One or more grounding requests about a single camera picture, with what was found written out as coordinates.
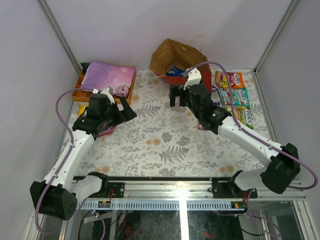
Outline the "green yellow candy bag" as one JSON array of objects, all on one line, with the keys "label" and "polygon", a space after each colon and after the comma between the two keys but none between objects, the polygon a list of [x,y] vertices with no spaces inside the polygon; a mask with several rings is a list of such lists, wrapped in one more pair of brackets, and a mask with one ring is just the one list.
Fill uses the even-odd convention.
[{"label": "green yellow candy bag", "polygon": [[250,107],[235,105],[234,112],[235,112],[235,117],[238,121],[240,121],[242,124],[246,125],[250,129],[254,128]]}]

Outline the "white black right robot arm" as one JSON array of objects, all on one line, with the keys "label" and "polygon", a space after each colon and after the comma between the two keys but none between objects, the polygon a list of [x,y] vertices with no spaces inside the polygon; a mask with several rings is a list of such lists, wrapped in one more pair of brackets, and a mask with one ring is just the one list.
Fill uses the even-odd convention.
[{"label": "white black right robot arm", "polygon": [[249,152],[263,165],[262,168],[237,171],[223,186],[223,197],[237,198],[251,189],[266,187],[276,194],[282,194],[298,175],[300,165],[292,160],[298,157],[297,148],[288,143],[283,146],[262,137],[233,118],[233,115],[213,103],[203,83],[184,87],[171,85],[170,106],[176,104],[188,107],[199,123],[208,131],[225,137]]}]

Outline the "purple Fox's berries candy bag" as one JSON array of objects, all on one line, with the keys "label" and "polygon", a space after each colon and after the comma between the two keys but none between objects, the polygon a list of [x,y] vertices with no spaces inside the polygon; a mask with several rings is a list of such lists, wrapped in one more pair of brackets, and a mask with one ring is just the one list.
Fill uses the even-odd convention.
[{"label": "purple Fox's berries candy bag", "polygon": [[97,137],[100,138],[100,137],[103,137],[103,136],[106,136],[106,135],[110,135],[114,130],[115,130],[116,126],[112,126],[112,127],[109,127],[105,130],[103,130],[102,132],[100,132]]}]

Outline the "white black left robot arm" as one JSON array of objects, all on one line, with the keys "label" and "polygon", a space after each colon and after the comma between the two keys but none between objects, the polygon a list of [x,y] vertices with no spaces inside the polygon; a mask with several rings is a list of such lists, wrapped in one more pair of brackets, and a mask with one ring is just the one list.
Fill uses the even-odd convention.
[{"label": "white black left robot arm", "polygon": [[91,195],[102,198],[109,194],[106,174],[90,172],[76,183],[73,179],[85,153],[101,132],[137,117],[124,97],[119,100],[122,110],[111,95],[91,95],[88,106],[69,130],[70,141],[57,162],[41,182],[34,181],[30,187],[37,214],[66,221],[73,216],[79,202]]}]

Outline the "yellow snack packet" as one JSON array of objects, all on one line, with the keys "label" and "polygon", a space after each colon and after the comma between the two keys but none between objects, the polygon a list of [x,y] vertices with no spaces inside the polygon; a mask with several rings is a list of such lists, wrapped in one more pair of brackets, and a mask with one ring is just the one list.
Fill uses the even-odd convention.
[{"label": "yellow snack packet", "polygon": [[80,106],[78,107],[77,116],[79,117],[80,115],[82,115],[82,114],[85,112],[85,110],[86,110],[87,107],[88,107],[88,105],[80,105]]}]

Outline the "orange Fox's fruits candy bag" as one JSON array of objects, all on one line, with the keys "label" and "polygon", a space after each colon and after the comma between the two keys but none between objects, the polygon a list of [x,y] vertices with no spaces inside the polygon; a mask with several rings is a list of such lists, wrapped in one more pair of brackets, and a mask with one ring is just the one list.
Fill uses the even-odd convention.
[{"label": "orange Fox's fruits candy bag", "polygon": [[227,72],[227,75],[229,77],[229,82],[223,71],[215,71],[215,83],[219,88],[228,88],[229,83],[233,89],[245,88],[245,83],[243,81],[243,75],[241,72]]}]

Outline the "teal Fox's mint candy bag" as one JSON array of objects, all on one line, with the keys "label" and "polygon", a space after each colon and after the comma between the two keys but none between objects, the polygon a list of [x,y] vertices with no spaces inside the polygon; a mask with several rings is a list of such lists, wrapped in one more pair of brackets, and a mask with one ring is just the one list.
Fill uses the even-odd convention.
[{"label": "teal Fox's mint candy bag", "polygon": [[223,106],[230,106],[233,103],[234,106],[250,106],[250,100],[248,91],[246,88],[220,88],[218,89],[220,102]]}]

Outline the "red brown paper bag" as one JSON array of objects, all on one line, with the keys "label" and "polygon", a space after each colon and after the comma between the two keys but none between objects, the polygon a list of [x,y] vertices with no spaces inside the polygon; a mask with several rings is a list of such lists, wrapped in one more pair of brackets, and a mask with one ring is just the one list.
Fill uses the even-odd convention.
[{"label": "red brown paper bag", "polygon": [[166,84],[181,85],[186,82],[185,78],[182,76],[166,75],[172,67],[185,71],[199,63],[207,61],[207,57],[200,50],[167,38],[153,52],[149,69]]}]

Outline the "blue Doritos chips bag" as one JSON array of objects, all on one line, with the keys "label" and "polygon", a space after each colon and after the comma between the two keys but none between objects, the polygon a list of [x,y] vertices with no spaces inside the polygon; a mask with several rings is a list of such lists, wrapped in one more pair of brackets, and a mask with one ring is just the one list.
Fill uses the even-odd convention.
[{"label": "blue Doritos chips bag", "polygon": [[182,77],[184,72],[184,70],[176,66],[172,66],[171,69],[165,73],[165,75],[168,77]]}]

